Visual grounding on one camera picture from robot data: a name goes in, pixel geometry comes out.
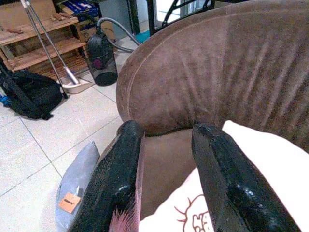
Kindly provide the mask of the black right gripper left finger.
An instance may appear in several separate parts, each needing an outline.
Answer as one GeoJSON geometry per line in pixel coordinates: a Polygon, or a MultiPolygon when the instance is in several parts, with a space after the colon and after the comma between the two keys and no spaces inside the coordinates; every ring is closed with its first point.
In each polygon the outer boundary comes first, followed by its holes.
{"type": "Polygon", "coordinates": [[[145,130],[127,121],[92,173],[70,232],[137,232],[140,223],[145,130]]]}

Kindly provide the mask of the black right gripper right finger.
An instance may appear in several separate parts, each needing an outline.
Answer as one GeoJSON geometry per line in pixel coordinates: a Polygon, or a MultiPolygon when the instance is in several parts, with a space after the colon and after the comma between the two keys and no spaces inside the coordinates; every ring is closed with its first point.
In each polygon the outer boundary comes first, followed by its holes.
{"type": "Polygon", "coordinates": [[[274,189],[233,138],[196,124],[192,153],[216,232],[298,232],[274,189]]]}

